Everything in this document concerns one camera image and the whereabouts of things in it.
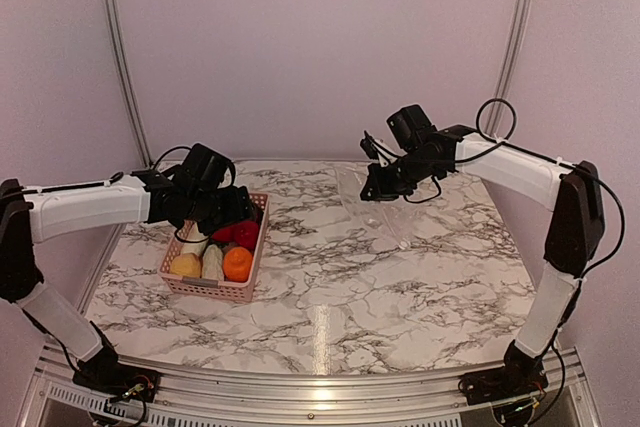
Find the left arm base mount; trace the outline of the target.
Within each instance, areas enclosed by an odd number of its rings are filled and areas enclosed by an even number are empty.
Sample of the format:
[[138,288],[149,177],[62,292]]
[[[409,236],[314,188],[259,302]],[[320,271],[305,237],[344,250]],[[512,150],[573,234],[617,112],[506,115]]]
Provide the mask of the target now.
[[104,371],[100,375],[79,371],[72,380],[76,385],[109,394],[115,402],[134,399],[151,403],[160,378],[160,373],[152,369],[118,365],[114,371]]

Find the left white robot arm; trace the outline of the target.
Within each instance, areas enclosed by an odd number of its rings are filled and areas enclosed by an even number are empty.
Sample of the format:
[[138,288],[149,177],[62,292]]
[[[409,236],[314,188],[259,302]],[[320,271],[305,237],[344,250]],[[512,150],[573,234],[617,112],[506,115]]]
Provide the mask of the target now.
[[47,280],[35,248],[59,237],[116,225],[194,222],[203,234],[249,219],[246,188],[193,182],[181,185],[157,170],[108,180],[26,188],[1,185],[1,297],[15,305],[77,361],[76,379],[106,392],[144,377],[120,362],[106,336]]

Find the clear zip top bag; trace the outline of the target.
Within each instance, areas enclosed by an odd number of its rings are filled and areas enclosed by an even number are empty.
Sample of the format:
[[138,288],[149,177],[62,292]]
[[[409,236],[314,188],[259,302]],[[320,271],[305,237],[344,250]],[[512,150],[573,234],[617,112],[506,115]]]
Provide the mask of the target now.
[[367,233],[408,250],[414,244],[449,232],[426,204],[414,205],[403,199],[392,202],[365,202],[360,193],[366,180],[366,166],[339,163],[334,167],[342,206],[350,218]]

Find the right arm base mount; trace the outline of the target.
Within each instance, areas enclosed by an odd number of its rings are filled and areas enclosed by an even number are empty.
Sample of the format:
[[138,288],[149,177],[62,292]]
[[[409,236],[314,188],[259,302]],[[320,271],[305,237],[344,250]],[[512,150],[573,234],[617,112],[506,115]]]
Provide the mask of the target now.
[[468,405],[497,402],[535,391],[542,392],[549,385],[544,371],[529,377],[509,372],[506,367],[485,369],[463,374],[458,382],[459,392]]

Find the pink perforated plastic basket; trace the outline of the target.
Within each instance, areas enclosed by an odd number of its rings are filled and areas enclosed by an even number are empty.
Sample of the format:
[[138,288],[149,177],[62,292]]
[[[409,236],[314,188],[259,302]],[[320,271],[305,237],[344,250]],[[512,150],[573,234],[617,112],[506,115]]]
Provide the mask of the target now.
[[252,301],[257,272],[265,245],[265,236],[268,230],[270,196],[266,193],[251,192],[250,198],[251,201],[262,210],[263,216],[257,237],[256,250],[253,252],[253,260],[249,270],[248,280],[246,282],[218,281],[171,274],[169,272],[170,264],[181,253],[183,246],[183,243],[178,239],[171,238],[166,248],[164,258],[158,267],[158,275],[165,281],[173,293],[240,303],[249,303]]

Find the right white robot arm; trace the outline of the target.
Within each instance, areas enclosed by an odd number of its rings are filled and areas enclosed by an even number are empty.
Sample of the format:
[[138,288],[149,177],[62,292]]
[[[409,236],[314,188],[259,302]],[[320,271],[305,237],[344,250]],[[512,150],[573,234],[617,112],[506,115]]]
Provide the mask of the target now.
[[541,259],[531,270],[536,294],[525,323],[504,356],[495,385],[515,395],[539,370],[542,357],[571,317],[583,282],[605,234],[596,166],[551,158],[481,132],[455,125],[404,127],[391,122],[401,148],[394,152],[366,133],[360,142],[371,159],[360,197],[369,202],[408,199],[424,180],[460,173],[528,200],[546,214],[536,229]]

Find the red strawberry fruit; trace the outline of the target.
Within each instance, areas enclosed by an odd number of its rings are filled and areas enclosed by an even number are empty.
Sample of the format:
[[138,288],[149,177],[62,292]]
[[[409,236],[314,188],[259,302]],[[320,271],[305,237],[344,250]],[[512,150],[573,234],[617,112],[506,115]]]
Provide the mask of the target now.
[[260,225],[252,220],[242,221],[232,227],[232,241],[249,251],[258,244]]

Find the red apple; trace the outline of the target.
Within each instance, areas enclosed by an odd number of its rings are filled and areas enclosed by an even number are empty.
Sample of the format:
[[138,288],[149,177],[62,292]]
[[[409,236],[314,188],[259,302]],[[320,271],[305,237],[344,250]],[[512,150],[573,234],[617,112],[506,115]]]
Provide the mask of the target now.
[[218,243],[230,243],[234,241],[234,230],[233,226],[228,226],[221,228],[214,232],[211,235],[211,239]]

